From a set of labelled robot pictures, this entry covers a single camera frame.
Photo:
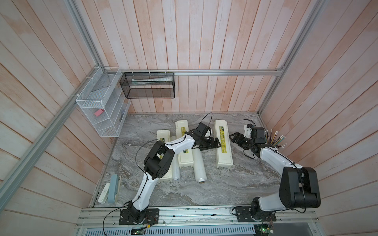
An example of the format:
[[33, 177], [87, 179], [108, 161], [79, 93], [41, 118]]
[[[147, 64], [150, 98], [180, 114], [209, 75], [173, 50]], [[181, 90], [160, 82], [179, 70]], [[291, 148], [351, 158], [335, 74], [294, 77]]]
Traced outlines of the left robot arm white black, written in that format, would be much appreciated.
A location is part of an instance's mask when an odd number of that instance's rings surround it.
[[219, 147], [221, 147], [219, 139], [212, 137], [211, 128], [203, 123], [199, 123], [197, 128], [185, 132], [183, 137], [172, 142], [155, 140], [144, 160], [144, 168], [142, 168], [144, 175], [140, 188], [127, 207], [133, 220], [141, 222], [144, 219], [151, 194], [158, 180], [168, 172], [175, 155], [186, 149], [208, 150]]

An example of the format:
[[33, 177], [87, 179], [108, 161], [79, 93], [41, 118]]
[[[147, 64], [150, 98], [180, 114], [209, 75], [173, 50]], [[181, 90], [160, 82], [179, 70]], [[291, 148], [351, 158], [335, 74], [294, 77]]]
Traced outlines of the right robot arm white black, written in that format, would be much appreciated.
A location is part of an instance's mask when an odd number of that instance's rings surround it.
[[257, 158], [279, 172], [281, 182], [278, 192], [265, 197], [255, 197], [251, 203], [251, 217], [263, 221], [277, 211], [318, 208], [321, 196], [315, 169], [303, 167], [268, 144], [258, 133], [245, 137], [236, 132], [227, 138], [243, 150], [250, 150]]

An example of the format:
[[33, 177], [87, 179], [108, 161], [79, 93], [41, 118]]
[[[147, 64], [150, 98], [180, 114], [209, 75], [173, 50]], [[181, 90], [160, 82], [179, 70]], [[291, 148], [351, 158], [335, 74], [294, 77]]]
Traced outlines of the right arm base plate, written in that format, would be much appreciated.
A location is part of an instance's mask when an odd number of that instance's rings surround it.
[[238, 222], [275, 222], [274, 212], [258, 211], [250, 206], [235, 206], [231, 213], [237, 217]]

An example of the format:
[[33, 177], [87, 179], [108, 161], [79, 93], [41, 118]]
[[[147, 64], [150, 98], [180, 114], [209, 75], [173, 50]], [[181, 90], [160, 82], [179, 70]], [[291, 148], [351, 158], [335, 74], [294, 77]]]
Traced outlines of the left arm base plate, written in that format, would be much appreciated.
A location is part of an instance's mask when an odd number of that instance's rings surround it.
[[120, 214], [119, 225], [156, 225], [158, 220], [158, 208], [147, 208], [142, 212], [123, 209]]

